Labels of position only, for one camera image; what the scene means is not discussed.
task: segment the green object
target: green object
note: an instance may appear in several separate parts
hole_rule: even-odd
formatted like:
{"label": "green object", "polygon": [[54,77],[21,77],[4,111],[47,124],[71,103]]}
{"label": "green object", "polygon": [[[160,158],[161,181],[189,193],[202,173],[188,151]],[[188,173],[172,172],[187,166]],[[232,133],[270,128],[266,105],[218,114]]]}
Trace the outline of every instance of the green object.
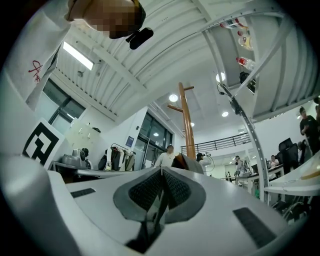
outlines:
{"label": "green object", "polygon": [[256,189],[255,191],[254,191],[254,196],[256,197],[256,198],[260,198],[260,191],[259,191],[259,189]]}

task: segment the round ceiling light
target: round ceiling light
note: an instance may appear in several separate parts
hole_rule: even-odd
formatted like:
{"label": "round ceiling light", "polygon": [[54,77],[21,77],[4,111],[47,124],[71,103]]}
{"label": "round ceiling light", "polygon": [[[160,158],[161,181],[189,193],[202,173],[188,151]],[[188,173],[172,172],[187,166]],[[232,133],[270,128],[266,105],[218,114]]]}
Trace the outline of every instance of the round ceiling light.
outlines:
{"label": "round ceiling light", "polygon": [[[222,81],[226,79],[225,73],[221,72],[221,78],[222,78]],[[220,83],[219,74],[216,74],[215,80]]]}
{"label": "round ceiling light", "polygon": [[178,100],[178,96],[175,95],[175,94],[171,94],[171,95],[169,96],[169,100],[170,100],[171,102],[176,102],[176,101]]}

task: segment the ceiling light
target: ceiling light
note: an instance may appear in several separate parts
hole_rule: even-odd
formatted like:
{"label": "ceiling light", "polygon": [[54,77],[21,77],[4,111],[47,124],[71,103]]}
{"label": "ceiling light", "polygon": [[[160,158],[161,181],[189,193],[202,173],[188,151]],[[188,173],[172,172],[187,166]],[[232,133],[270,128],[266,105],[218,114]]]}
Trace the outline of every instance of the ceiling light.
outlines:
{"label": "ceiling light", "polygon": [[68,113],[67,113],[67,115],[68,115],[69,117],[71,117],[72,119],[75,119],[72,115],[69,115]]}
{"label": "ceiling light", "polygon": [[[226,79],[225,73],[221,72],[222,81]],[[220,83],[219,74],[216,74],[215,80]]]}
{"label": "ceiling light", "polygon": [[178,96],[175,95],[175,94],[171,94],[171,95],[169,96],[169,100],[170,100],[171,102],[176,102],[176,101],[178,100]]}
{"label": "ceiling light", "polygon": [[73,57],[75,57],[78,61],[80,61],[83,65],[85,65],[89,70],[92,70],[94,63],[88,60],[85,56],[83,56],[78,50],[73,48],[67,42],[63,42],[63,49],[65,49],[68,53],[70,53]]}

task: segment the person in black shirt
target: person in black shirt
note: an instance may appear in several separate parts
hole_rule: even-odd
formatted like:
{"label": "person in black shirt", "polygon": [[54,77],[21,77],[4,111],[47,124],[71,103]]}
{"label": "person in black shirt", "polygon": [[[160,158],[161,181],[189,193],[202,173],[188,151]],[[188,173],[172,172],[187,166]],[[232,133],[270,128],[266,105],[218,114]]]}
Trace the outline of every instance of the person in black shirt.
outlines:
{"label": "person in black shirt", "polygon": [[300,132],[302,135],[306,135],[310,149],[313,154],[317,153],[320,150],[319,143],[319,130],[318,130],[318,122],[311,115],[307,115],[306,110],[301,107],[300,114],[302,116],[302,120],[300,122]]}

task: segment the wall sign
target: wall sign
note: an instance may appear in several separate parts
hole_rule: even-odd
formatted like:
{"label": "wall sign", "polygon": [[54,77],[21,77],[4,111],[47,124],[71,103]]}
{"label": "wall sign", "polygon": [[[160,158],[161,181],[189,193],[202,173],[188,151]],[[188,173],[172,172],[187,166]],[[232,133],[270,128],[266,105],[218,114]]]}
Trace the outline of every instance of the wall sign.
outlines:
{"label": "wall sign", "polygon": [[64,136],[41,118],[27,139],[22,154],[48,169]]}
{"label": "wall sign", "polygon": [[131,148],[133,143],[134,143],[134,138],[129,136],[128,139],[126,140],[125,145]]}

